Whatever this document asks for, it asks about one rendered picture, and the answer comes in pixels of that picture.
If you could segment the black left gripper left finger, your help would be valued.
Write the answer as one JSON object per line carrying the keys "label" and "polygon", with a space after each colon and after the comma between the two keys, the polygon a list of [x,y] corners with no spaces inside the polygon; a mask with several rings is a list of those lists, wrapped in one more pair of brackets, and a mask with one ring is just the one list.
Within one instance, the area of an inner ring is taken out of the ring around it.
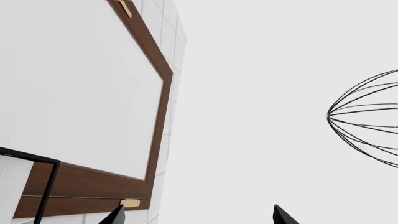
{"label": "black left gripper left finger", "polygon": [[115,208],[108,216],[106,216],[98,224],[124,224],[125,223],[125,209],[124,205]]}

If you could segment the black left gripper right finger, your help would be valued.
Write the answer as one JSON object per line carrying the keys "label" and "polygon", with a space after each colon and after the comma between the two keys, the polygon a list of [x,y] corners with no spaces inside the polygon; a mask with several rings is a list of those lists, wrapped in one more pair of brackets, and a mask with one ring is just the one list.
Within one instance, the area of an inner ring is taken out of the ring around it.
{"label": "black left gripper right finger", "polygon": [[292,216],[290,216],[280,206],[274,205],[273,211],[274,224],[299,224]]}

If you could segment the brown framed white panel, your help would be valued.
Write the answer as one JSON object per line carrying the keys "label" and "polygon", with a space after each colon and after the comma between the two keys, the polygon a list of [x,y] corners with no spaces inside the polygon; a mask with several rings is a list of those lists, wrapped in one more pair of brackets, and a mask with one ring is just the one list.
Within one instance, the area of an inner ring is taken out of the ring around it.
{"label": "brown framed white panel", "polygon": [[[45,216],[149,208],[172,70],[133,1],[0,0],[0,147],[60,160]],[[14,214],[34,216],[34,162]]]}

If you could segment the black metal towel holder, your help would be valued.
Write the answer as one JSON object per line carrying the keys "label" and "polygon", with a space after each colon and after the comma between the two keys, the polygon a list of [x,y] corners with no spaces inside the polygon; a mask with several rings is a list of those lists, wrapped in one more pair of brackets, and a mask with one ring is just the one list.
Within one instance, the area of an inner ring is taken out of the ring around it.
{"label": "black metal towel holder", "polygon": [[38,155],[35,155],[35,154],[29,154],[29,153],[26,153],[26,152],[15,151],[15,150],[12,150],[12,149],[6,149],[4,147],[0,147],[0,155],[20,158],[20,159],[29,160],[29,161],[32,161],[32,162],[41,162],[41,163],[44,163],[44,164],[53,164],[51,173],[49,175],[47,184],[45,186],[45,190],[44,190],[43,196],[42,196],[40,204],[39,204],[38,211],[37,211],[37,213],[35,215],[35,219],[34,219],[34,222],[33,222],[33,224],[40,224],[40,222],[41,222],[41,220],[43,218],[44,211],[45,211],[45,208],[46,208],[46,205],[47,205],[47,201],[48,201],[48,199],[50,197],[50,193],[51,193],[52,187],[54,185],[54,182],[55,182],[55,179],[56,179],[56,175],[57,175],[57,172],[58,172],[58,168],[60,167],[61,161],[60,160],[51,159],[51,158],[48,158],[48,157],[44,157],[44,156],[38,156]]}

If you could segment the white paper towel roll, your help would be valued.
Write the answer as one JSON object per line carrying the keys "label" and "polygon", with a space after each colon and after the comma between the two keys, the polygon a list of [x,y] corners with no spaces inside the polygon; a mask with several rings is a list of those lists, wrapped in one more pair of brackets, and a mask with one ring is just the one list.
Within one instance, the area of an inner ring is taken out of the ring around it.
{"label": "white paper towel roll", "polygon": [[0,224],[11,224],[34,162],[0,156]]}

